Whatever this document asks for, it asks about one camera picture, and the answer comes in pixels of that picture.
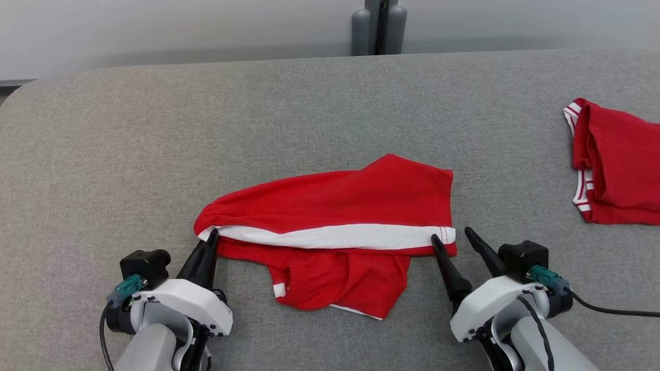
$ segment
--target red fabric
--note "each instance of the red fabric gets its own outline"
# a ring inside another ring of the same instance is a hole
[[[660,125],[584,98],[574,103],[581,110],[570,110],[577,113],[573,167],[593,172],[585,220],[660,225]]]
[[[389,154],[362,170],[287,178],[225,195],[203,210],[194,229],[200,235],[210,226],[236,225],[279,234],[362,223],[450,227],[452,179],[450,170]],[[447,252],[456,255],[455,243]],[[410,256],[433,250],[309,250],[221,238],[218,254],[267,265],[273,284],[286,285],[281,304],[301,310],[335,304],[385,318],[407,285]]]

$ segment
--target gray table surface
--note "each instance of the gray table surface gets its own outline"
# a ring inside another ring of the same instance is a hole
[[[530,239],[594,304],[658,310],[660,228],[585,224],[561,109],[584,96],[660,121],[660,56],[507,51],[125,67],[30,83],[0,108],[3,370],[102,370],[98,320],[119,260],[178,271],[217,197],[392,152],[455,172],[455,227]],[[462,234],[458,268],[488,278]],[[234,329],[215,370],[489,370],[456,342],[432,258],[376,321],[277,304],[263,266],[220,259]],[[551,322],[601,370],[656,370],[660,321],[579,306]],[[129,336],[108,334],[114,360]]]

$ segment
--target teal connector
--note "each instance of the teal connector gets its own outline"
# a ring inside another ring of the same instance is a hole
[[[107,301],[113,301],[111,308],[117,308],[126,298],[142,290],[147,284],[146,280],[138,275],[129,276],[126,280],[115,287],[115,290],[106,297]]]
[[[529,270],[528,275],[533,281],[551,288],[554,292],[559,292],[560,295],[566,295],[565,288],[571,287],[571,284],[563,279],[562,276],[540,265],[533,266]]]

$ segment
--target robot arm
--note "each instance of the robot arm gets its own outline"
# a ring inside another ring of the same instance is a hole
[[[432,237],[453,305],[450,324],[454,337],[466,343],[477,340],[494,371],[597,371],[545,320],[568,311],[573,303],[568,293],[555,292],[528,274],[533,267],[548,267],[548,250],[525,241],[503,245],[496,253],[472,228],[466,228],[465,233],[493,278],[473,290],[449,260],[440,239]]]
[[[139,275],[146,285],[107,312],[112,331],[135,334],[117,370],[197,371],[205,353],[210,365],[207,341],[228,335],[233,324],[224,293],[213,288],[218,239],[214,230],[199,242],[175,279],[164,250],[139,250],[121,260],[124,278]]]

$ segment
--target red shorts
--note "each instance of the red shorts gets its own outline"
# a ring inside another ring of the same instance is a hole
[[[574,134],[573,202],[584,219],[660,225],[660,125],[583,98],[564,116]]]
[[[312,174],[237,191],[195,222],[218,254],[268,266],[278,302],[383,319],[407,285],[411,256],[437,234],[456,254],[453,174],[389,154],[362,170]]]

